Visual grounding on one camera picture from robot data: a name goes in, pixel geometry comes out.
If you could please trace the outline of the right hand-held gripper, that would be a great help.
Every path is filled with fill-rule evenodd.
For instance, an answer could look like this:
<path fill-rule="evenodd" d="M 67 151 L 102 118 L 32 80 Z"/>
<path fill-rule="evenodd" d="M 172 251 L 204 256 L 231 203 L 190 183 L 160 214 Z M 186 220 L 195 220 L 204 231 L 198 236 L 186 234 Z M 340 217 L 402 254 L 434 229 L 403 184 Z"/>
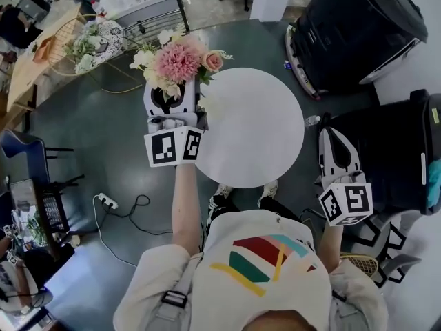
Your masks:
<path fill-rule="evenodd" d="M 344 134 L 323 128 L 319 136 L 323 193 L 318 197 L 330 226 L 355 225 L 373 214 L 371 184 L 356 148 Z"/>

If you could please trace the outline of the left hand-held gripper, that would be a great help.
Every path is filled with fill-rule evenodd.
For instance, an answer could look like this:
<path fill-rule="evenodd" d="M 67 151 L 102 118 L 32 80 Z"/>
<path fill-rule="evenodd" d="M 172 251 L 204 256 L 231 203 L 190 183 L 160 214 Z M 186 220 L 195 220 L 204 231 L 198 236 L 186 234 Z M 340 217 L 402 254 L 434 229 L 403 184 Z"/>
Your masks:
<path fill-rule="evenodd" d="M 185 82 L 179 99 L 164 99 L 160 88 L 146 85 L 143 102 L 147 112 L 145 147 L 150 166 L 196 163 L 204 133 L 204 110 L 198 107 L 197 78 Z"/>

